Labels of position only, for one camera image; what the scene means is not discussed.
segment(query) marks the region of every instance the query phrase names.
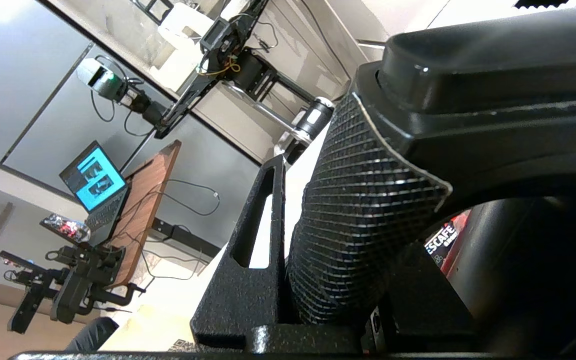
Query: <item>laptop keyboard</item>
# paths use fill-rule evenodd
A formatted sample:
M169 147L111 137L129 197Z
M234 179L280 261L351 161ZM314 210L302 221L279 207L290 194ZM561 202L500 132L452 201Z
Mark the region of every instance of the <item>laptop keyboard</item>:
M102 226L115 221L115 214L117 208L121 205L121 196L116 197L114 200L106 203L101 208L89 214L85 223L90 228L90 231L95 231Z

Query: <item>wooden desk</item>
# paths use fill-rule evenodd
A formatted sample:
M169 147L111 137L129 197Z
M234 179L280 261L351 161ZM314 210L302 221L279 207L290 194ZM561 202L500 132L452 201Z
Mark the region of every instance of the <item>wooden desk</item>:
M110 288L128 285L135 273L180 147L181 142L175 140L126 176L131 186L130 194L110 238L110 245L125 248L125 256Z

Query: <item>laptop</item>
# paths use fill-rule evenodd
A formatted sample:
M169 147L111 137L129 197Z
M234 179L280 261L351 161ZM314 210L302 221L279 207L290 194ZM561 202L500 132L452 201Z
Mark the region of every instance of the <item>laptop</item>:
M129 187L98 142L78 155L59 177L88 212L84 223L90 228L90 246L98 246L112 235Z

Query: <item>wooden tabletop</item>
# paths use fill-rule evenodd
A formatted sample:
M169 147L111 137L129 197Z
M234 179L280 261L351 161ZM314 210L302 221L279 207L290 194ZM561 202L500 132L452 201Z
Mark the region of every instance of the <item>wooden tabletop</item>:
M110 245L125 248L125 255L110 288L131 282L180 147L181 142L175 140L126 176L131 186L130 194L110 238Z

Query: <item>laptop screen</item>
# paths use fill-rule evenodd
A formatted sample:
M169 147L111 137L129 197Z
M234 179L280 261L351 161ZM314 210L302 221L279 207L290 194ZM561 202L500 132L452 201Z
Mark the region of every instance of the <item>laptop screen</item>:
M96 141L71 162L59 177L88 212L126 186L126 181Z

